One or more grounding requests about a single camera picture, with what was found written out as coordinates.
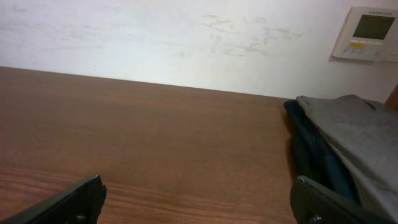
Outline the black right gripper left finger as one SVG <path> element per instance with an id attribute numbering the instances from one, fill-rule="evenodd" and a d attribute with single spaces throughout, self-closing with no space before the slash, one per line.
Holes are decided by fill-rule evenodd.
<path id="1" fill-rule="evenodd" d="M 96 174 L 5 220 L 1 224 L 96 224 L 107 189 Z"/>

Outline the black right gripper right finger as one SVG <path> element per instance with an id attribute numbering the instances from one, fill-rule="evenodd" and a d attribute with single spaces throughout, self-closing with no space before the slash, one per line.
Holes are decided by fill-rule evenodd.
<path id="1" fill-rule="evenodd" d="M 303 175 L 292 184 L 290 207 L 299 224 L 392 224 Z"/>

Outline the grey shorts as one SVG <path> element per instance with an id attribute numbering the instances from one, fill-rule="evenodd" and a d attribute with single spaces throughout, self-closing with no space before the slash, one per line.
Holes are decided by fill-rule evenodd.
<path id="1" fill-rule="evenodd" d="M 363 207 L 397 221 L 397 112 L 356 95 L 297 101 L 349 170 Z"/>

